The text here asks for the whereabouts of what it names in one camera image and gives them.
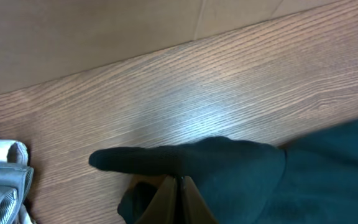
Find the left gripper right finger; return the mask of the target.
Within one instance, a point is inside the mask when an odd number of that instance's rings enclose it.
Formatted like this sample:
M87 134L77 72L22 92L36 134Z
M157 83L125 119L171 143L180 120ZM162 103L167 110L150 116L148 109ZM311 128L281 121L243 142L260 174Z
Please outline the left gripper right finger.
M205 203L193 179L181 178L181 201L186 224L218 224L217 219Z

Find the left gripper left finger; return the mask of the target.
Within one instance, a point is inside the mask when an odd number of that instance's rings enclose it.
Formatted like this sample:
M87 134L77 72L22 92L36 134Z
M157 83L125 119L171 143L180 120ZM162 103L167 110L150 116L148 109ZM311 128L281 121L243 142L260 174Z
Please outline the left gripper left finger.
M176 200L177 181L168 176L135 224L174 224Z

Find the dark green t-shirt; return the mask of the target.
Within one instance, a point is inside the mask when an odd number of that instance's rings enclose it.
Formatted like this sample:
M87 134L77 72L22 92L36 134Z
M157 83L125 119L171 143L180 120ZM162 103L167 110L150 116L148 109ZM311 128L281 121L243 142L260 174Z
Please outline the dark green t-shirt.
M190 177L219 223L358 223L358 119L281 148L218 136L95 151L99 170Z

